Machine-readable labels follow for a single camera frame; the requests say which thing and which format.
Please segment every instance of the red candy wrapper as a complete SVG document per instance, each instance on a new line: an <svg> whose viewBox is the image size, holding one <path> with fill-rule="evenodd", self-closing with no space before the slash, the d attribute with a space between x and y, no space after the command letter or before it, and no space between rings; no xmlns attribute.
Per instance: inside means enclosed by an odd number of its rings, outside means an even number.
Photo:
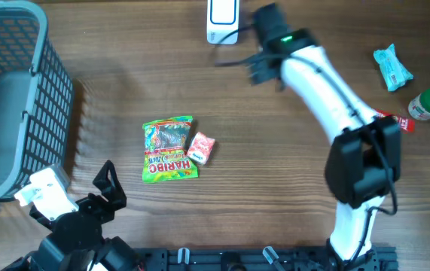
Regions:
<svg viewBox="0 0 430 271"><path fill-rule="evenodd" d="M209 154L212 152L214 144L214 139L208 138L206 135L198 132L194 136L186 155L192 160L204 165L206 161L208 161Z"/></svg>
<svg viewBox="0 0 430 271"><path fill-rule="evenodd" d="M394 114L390 114L388 112L385 112L379 109L375 109L375 111L377 112L378 117L392 116L394 120L397 121L398 126L402 129L403 132L413 132L413 127L415 125L415 122L410 118L396 116Z"/></svg>

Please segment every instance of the snack package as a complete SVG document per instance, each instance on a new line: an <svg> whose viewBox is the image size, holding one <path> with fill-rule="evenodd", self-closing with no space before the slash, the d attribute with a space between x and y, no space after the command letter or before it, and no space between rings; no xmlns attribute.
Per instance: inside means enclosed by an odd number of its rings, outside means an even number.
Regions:
<svg viewBox="0 0 430 271"><path fill-rule="evenodd" d="M212 152L214 144L214 139L206 137L206 135L198 132L194 136L194 139L191 142L191 146L188 149L188 153L186 155L196 162L204 165L206 164L206 161L208 161L209 154Z"/></svg>
<svg viewBox="0 0 430 271"><path fill-rule="evenodd" d="M391 44L385 50L376 50L374 58L379 63L380 71L389 91L395 91L404 86L405 82L413 79L413 75L395 56L395 45Z"/></svg>
<svg viewBox="0 0 430 271"><path fill-rule="evenodd" d="M394 114L387 113L385 111L375 109L378 117L392 116L397 121L398 126L402 129L402 132L413 132L415 121L407 117L395 116Z"/></svg>
<svg viewBox="0 0 430 271"><path fill-rule="evenodd" d="M185 156L183 149L192 120L192 116L181 116L143 124L145 165L142 180L145 183L198 177L198 168Z"/></svg>

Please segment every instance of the green candy bag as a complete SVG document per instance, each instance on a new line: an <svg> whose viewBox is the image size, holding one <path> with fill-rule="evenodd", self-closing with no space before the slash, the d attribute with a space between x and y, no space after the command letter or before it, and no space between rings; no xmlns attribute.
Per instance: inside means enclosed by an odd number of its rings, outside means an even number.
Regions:
<svg viewBox="0 0 430 271"><path fill-rule="evenodd" d="M142 180L146 184L198 177L198 168L184 150L192 121L192 116L181 116L142 125L145 130Z"/></svg>

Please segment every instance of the plastic basket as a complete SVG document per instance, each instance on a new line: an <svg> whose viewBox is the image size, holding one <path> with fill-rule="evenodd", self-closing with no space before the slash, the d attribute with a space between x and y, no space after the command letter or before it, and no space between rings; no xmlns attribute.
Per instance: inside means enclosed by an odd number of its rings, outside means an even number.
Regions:
<svg viewBox="0 0 430 271"><path fill-rule="evenodd" d="M0 2L0 197L12 196L33 172L64 163L73 100L43 10Z"/></svg>

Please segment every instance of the blue and white package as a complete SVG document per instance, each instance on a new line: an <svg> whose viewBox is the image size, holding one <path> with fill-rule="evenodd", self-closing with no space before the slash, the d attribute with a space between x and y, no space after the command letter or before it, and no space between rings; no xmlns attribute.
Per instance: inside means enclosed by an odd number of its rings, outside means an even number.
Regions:
<svg viewBox="0 0 430 271"><path fill-rule="evenodd" d="M386 81L389 91L395 91L413 79L413 75L398 61L395 56L395 45L391 44L385 50L376 50L374 58L379 63L380 71Z"/></svg>

